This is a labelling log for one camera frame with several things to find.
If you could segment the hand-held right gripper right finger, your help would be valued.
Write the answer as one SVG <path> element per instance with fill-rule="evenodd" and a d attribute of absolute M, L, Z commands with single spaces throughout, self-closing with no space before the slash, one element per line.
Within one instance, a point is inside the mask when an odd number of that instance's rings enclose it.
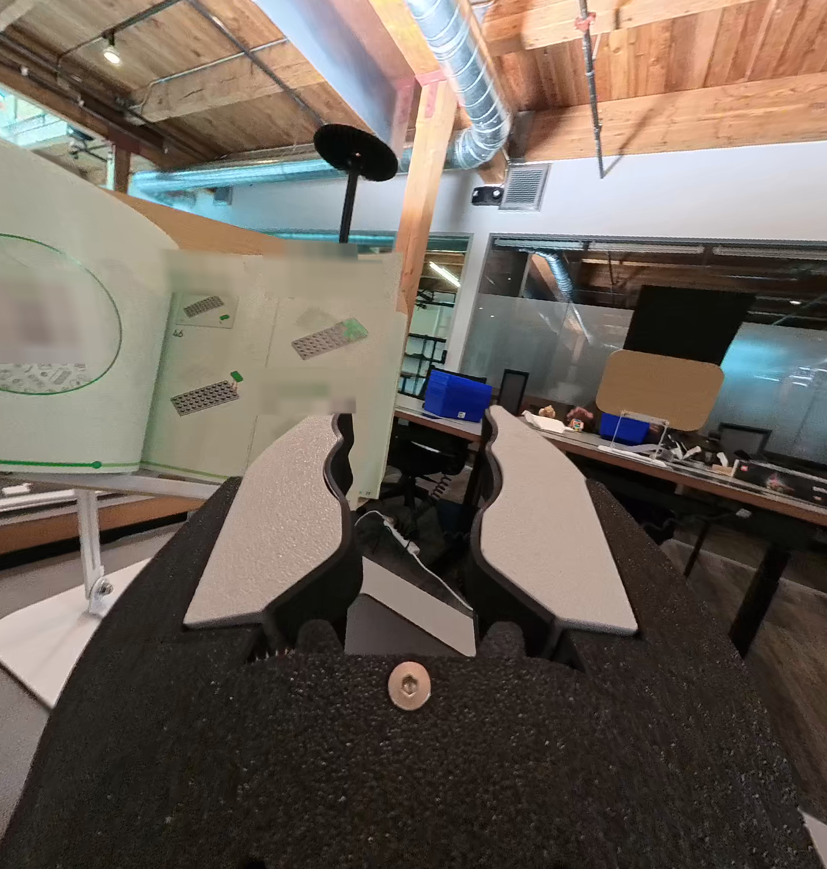
<path fill-rule="evenodd" d="M 463 583 L 480 640 L 516 625 L 528 654 L 568 631 L 631 637 L 638 624 L 587 481 L 549 440 L 499 406 L 483 428 L 483 504 Z"/>

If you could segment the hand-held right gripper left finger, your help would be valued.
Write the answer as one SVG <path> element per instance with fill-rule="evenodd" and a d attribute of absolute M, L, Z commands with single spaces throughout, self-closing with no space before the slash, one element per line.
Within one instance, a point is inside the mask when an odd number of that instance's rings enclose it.
<path fill-rule="evenodd" d="M 343 635 L 361 591 L 362 558 L 347 494 L 351 414 L 307 417 L 242 477 L 195 588 L 189 629 L 243 625 L 297 637 L 308 621 Z"/>

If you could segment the white power strip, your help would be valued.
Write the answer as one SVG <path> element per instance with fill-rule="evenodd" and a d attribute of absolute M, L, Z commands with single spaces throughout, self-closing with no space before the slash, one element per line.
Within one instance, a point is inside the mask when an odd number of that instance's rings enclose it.
<path fill-rule="evenodd" d="M 419 546 L 398 529 L 395 517 L 388 516 L 377 509 L 368 509 L 362 515 L 355 517 L 354 531 L 358 534 L 370 535 L 370 539 L 373 540 L 391 539 L 403 552 L 413 556 L 420 555 Z"/>

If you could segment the small blue bin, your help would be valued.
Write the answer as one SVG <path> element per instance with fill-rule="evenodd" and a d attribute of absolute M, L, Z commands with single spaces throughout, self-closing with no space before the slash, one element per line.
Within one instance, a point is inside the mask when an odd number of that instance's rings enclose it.
<path fill-rule="evenodd" d="M 635 415 L 601 413 L 599 436 L 623 446 L 636 447 L 645 443 L 652 423 Z"/>

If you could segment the black office chair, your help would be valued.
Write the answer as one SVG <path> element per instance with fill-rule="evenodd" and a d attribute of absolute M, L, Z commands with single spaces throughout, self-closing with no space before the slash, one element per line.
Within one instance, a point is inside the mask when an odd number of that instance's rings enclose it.
<path fill-rule="evenodd" d="M 419 480 L 437 474 L 441 483 L 448 484 L 462 472 L 468 452 L 479 445 L 482 432 L 483 419 L 471 423 L 424 413 L 425 388 L 426 384 L 417 399 L 404 396 L 398 400 L 387 455 L 389 467 L 400 473 L 399 483 L 388 497 L 402 494 L 410 507 L 415 497 L 426 496 L 416 485 Z"/>

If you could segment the large blue bin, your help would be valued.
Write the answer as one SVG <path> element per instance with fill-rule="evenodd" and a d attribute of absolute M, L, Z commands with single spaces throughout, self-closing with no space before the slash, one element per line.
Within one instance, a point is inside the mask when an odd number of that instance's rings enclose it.
<path fill-rule="evenodd" d="M 423 395 L 423 412 L 456 421 L 482 422 L 493 389 L 478 379 L 433 368 Z"/>

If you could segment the tan rounded board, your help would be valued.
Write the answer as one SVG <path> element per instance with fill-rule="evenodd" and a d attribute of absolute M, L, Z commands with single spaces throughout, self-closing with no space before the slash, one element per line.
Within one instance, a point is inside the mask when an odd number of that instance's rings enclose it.
<path fill-rule="evenodd" d="M 595 403 L 603 414 L 644 415 L 694 431 L 707 421 L 723 381 L 712 363 L 622 349 L 607 359 Z"/>
<path fill-rule="evenodd" d="M 166 233 L 181 250 L 229 255 L 292 256 L 292 243 L 269 234 L 243 229 L 177 210 L 153 201 L 108 190 Z"/>

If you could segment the open instruction booklet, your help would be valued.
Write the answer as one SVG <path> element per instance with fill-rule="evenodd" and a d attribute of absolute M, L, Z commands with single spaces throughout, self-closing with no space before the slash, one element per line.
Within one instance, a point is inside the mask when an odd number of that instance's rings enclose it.
<path fill-rule="evenodd" d="M 0 138 L 0 472 L 242 474 L 350 413 L 349 500 L 382 479 L 407 316 L 398 254 L 181 250 Z"/>

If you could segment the black flat box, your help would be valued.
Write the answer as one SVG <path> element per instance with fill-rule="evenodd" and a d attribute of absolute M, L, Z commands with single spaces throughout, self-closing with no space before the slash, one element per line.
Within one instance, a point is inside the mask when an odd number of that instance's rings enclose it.
<path fill-rule="evenodd" d="M 827 477 L 768 462 L 737 460 L 733 479 L 827 508 Z"/>

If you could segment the white booklet stand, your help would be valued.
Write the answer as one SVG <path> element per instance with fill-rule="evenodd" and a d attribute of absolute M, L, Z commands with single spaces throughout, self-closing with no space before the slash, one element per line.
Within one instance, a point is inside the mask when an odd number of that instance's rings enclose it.
<path fill-rule="evenodd" d="M 55 483 L 76 492 L 83 589 L 72 589 L 0 620 L 0 666 L 48 709 L 54 708 L 71 672 L 103 617 L 149 559 L 105 573 L 100 548 L 97 492 L 174 496 L 206 501 L 218 482 L 136 473 L 11 472 L 22 482 Z"/>

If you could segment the white air vent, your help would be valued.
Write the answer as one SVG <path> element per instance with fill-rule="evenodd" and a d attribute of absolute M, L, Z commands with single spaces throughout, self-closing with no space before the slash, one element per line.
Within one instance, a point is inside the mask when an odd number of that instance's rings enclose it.
<path fill-rule="evenodd" d="M 538 212 L 551 169 L 550 162 L 512 164 L 507 169 L 499 209 Z"/>

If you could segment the black disc on pole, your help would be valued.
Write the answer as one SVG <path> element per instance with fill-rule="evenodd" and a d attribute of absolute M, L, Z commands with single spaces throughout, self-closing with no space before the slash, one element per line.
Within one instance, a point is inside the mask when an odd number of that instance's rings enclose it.
<path fill-rule="evenodd" d="M 347 244 L 359 180 L 390 180 L 398 171 L 398 158 L 377 136 L 345 124 L 322 125 L 314 133 L 313 145 L 321 159 L 347 175 L 339 230 L 339 243 Z"/>

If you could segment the black wall panel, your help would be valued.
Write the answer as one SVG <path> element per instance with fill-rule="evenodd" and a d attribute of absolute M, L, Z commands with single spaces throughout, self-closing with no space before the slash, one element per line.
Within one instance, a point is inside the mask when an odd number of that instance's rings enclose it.
<path fill-rule="evenodd" d="M 753 293 L 643 286 L 623 348 L 720 366 Z"/>

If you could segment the wooden post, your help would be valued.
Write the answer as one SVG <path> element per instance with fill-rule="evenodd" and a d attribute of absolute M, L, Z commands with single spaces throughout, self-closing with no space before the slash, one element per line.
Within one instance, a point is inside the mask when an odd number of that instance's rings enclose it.
<path fill-rule="evenodd" d="M 441 71 L 418 76 L 419 107 L 394 251 L 400 257 L 397 310 L 411 322 L 441 176 L 453 134 L 458 102 Z"/>

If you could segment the silver ventilation duct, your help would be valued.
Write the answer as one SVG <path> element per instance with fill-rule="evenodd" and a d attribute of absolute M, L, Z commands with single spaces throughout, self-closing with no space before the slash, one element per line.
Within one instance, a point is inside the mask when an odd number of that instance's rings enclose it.
<path fill-rule="evenodd" d="M 452 86 L 469 125 L 450 142 L 446 170 L 477 170 L 483 176 L 505 150 L 513 114 L 496 78 L 480 26 L 468 2 L 406 2 L 440 70 Z M 219 161 L 169 171 L 143 171 L 133 176 L 137 195 L 159 197 L 196 190 L 240 188 L 264 183 L 340 178 L 345 169 L 331 168 L 322 158 L 264 158 Z"/>

